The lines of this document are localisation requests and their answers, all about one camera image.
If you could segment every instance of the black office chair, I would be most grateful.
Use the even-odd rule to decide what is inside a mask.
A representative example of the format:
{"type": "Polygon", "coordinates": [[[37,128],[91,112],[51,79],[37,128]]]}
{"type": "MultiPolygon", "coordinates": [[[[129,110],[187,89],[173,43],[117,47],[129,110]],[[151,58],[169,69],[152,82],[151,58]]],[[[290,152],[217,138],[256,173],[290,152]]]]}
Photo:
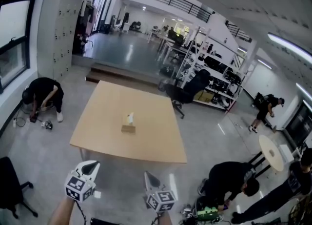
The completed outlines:
{"type": "Polygon", "coordinates": [[[15,173],[11,160],[8,157],[0,159],[0,208],[7,208],[12,211],[13,216],[18,219],[16,214],[15,205],[22,204],[27,208],[35,217],[38,217],[38,213],[33,211],[25,202],[22,193],[22,189],[29,186],[34,188],[33,184],[26,182],[20,185],[18,177],[15,173]]]}
{"type": "Polygon", "coordinates": [[[204,90],[208,85],[209,81],[212,80],[210,73],[203,69],[197,72],[195,77],[191,81],[185,84],[184,88],[177,86],[180,79],[176,79],[175,84],[166,84],[164,86],[166,93],[171,99],[172,106],[176,109],[184,118],[184,113],[181,111],[184,103],[191,103],[194,96],[201,90],[204,90]]]}

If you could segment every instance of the round white table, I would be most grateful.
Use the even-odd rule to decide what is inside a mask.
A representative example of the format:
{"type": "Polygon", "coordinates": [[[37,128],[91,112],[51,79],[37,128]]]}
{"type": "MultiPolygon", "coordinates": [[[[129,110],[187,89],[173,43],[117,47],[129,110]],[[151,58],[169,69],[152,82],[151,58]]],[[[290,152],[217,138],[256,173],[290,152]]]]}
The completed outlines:
{"type": "Polygon", "coordinates": [[[262,169],[260,172],[258,172],[255,177],[260,176],[271,167],[278,172],[282,172],[284,170],[284,162],[282,155],[276,145],[264,135],[259,136],[259,144],[261,151],[257,155],[255,155],[255,157],[252,158],[249,163],[252,164],[255,160],[257,160],[257,158],[263,155],[263,158],[261,158],[256,164],[253,165],[254,169],[256,169],[265,160],[268,161],[269,165],[262,169]]]}

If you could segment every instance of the white sneaker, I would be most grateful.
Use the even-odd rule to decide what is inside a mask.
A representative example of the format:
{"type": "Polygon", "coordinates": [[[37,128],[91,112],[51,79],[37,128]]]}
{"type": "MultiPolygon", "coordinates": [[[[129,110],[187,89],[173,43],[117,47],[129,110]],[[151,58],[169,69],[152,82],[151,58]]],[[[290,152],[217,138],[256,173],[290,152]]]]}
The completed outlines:
{"type": "Polygon", "coordinates": [[[58,122],[59,123],[62,122],[63,119],[64,119],[63,114],[61,112],[57,112],[57,120],[58,120],[58,122]]]}

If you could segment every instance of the gray concrete floor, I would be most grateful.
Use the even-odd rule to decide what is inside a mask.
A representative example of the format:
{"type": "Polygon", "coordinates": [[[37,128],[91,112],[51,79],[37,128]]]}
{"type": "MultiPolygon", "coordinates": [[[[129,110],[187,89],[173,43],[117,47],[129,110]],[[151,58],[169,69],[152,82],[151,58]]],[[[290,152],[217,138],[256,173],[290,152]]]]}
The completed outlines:
{"type": "MultiPolygon", "coordinates": [[[[52,131],[42,129],[40,123],[26,123],[23,128],[7,127],[0,138],[0,157],[9,156],[13,162],[20,183],[33,182],[35,188],[24,192],[26,201],[39,214],[34,218],[23,206],[18,205],[19,220],[15,220],[8,210],[0,210],[0,223],[3,225],[43,225],[58,203],[64,197],[64,181],[68,172],[81,161],[77,148],[69,145],[75,126],[88,102],[95,83],[86,82],[88,69],[73,66],[61,82],[65,92],[64,121],[56,122],[55,110],[41,115],[42,120],[50,119],[54,124],[52,131]]],[[[224,161],[246,162],[260,151],[259,134],[247,129],[256,111],[250,108],[250,100],[242,93],[230,113],[200,104],[183,106],[185,119],[177,122],[184,142],[188,163],[170,165],[142,162],[92,153],[91,159],[101,162],[97,176],[97,189],[101,199],[89,198],[81,206],[88,221],[91,217],[124,225],[150,224],[155,213],[146,210],[143,196],[143,172],[149,170],[161,179],[173,173],[177,184],[178,202],[170,212],[173,224],[182,219],[179,211],[186,203],[193,203],[197,197],[197,186],[208,176],[210,169],[224,161]]],[[[266,127],[259,128],[260,134],[269,136],[276,144],[285,143],[280,133],[273,134],[266,127]]],[[[244,211],[261,195],[281,184],[287,176],[267,171],[259,177],[261,192],[253,197],[243,194],[237,196],[230,209],[224,213],[225,219],[237,209],[244,211]]],[[[286,221],[294,201],[284,205],[276,213],[269,214],[257,221],[270,221],[281,217],[286,221]]],[[[82,216],[74,208],[71,224],[83,224],[82,216]]]]}
{"type": "Polygon", "coordinates": [[[132,31],[122,35],[96,33],[89,40],[93,47],[91,42],[86,44],[84,56],[99,63],[158,77],[162,66],[157,53],[159,40],[147,44],[147,35],[132,31]]]}

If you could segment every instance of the window frame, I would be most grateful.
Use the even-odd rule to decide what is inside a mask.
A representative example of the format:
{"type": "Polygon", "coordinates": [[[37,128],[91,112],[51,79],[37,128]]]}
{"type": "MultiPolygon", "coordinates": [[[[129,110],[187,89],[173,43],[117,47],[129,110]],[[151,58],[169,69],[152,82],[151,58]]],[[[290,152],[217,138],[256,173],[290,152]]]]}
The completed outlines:
{"type": "Polygon", "coordinates": [[[1,83],[1,78],[0,78],[0,94],[3,93],[3,90],[10,85],[12,81],[14,81],[19,75],[21,75],[25,70],[30,68],[30,26],[31,26],[31,18],[34,10],[34,5],[35,5],[35,0],[0,0],[0,11],[1,7],[6,4],[11,4],[15,2],[20,2],[20,1],[29,1],[29,6],[28,6],[28,13],[26,17],[26,27],[25,27],[25,35],[18,38],[18,39],[12,39],[10,42],[8,42],[6,45],[0,47],[0,55],[3,54],[4,52],[12,49],[13,47],[25,42],[25,68],[21,70],[19,73],[17,73],[5,86],[2,85],[1,83]]]}

